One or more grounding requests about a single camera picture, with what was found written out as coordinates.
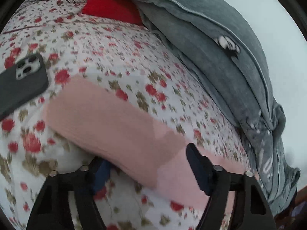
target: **folded pink fabric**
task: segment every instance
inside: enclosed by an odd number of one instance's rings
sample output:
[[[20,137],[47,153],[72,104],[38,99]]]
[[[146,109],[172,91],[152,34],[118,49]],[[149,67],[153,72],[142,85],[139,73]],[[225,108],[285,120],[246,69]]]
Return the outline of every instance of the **folded pink fabric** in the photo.
[[[208,196],[199,189],[185,155],[190,141],[129,102],[75,76],[43,114],[53,130],[109,160],[142,185],[185,206],[205,208]],[[204,149],[200,152],[229,172],[244,172],[241,164]],[[230,193],[228,212],[233,200]]]

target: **patterned fabric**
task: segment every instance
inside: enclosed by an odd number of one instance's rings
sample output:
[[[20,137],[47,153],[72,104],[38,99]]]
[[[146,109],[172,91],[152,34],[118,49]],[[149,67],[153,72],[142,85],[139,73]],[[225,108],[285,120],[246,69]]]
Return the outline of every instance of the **patterned fabric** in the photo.
[[[26,228],[51,170],[72,172],[93,158],[46,127],[40,115],[77,73],[198,146],[250,169],[235,129],[155,35],[144,27],[82,15],[84,3],[73,1],[27,1],[0,35],[0,72],[38,52],[50,82],[41,96],[0,123],[0,202],[16,229]],[[120,170],[111,171],[95,200],[108,230],[193,230],[203,213],[159,197]],[[73,196],[70,204],[75,229],[80,230]],[[221,229],[227,229],[229,218],[225,216]]]

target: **red fabric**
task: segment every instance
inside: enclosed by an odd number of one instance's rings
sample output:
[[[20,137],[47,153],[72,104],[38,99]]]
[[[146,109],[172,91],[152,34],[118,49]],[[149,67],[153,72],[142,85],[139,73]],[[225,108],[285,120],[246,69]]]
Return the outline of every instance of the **red fabric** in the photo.
[[[131,0],[88,0],[82,13],[143,25],[139,11]]]

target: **black smartphone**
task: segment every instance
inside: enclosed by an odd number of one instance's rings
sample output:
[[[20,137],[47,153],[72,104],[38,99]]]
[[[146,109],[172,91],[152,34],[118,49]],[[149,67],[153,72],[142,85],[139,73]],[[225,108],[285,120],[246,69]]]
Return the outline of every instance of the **black smartphone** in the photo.
[[[43,57],[31,54],[0,73],[0,121],[48,88]]]

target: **white floral fabric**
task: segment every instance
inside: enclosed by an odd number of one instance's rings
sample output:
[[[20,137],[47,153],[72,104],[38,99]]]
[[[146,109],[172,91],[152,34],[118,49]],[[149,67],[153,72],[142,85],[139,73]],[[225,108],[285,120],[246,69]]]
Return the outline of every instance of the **white floral fabric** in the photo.
[[[76,74],[198,146],[250,169],[236,130],[162,42],[145,27],[83,15],[85,2],[27,0],[0,35],[0,72],[37,52],[50,83],[43,94],[0,122],[0,203],[16,229],[26,228],[50,171],[72,172],[93,158],[48,128],[40,115]],[[203,213],[161,198],[117,169],[94,199],[108,230],[193,230]],[[75,229],[80,230],[72,196],[70,202]],[[225,216],[221,229],[227,229],[229,218]]]

